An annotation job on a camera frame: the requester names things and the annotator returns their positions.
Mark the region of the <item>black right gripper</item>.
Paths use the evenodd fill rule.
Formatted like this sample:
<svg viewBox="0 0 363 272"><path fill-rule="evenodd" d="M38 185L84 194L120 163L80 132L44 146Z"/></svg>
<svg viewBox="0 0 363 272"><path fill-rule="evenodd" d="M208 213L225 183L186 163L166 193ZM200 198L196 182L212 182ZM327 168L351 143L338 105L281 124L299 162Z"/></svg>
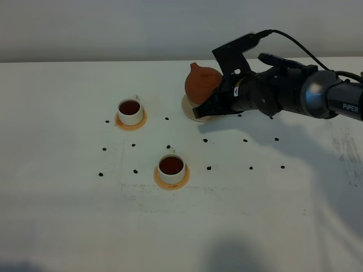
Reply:
<svg viewBox="0 0 363 272"><path fill-rule="evenodd" d="M192 109L196 119L259 110L267 116L280 111L304 114L300 91L306 80L301 69L272 67L262 73L225 76L217 96Z"/></svg>

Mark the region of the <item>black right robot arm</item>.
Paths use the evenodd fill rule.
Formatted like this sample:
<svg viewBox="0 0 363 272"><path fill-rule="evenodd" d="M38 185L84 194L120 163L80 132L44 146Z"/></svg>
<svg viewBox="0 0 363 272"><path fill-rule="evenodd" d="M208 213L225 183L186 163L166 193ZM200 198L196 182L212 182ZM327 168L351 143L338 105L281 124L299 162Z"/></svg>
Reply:
<svg viewBox="0 0 363 272"><path fill-rule="evenodd" d="M338 114L362 120L362 83L340 79L340 71L272 67L262 73L231 75L203 104L193 109L196 118L259 110L272 117L280 111L320 119Z"/></svg>

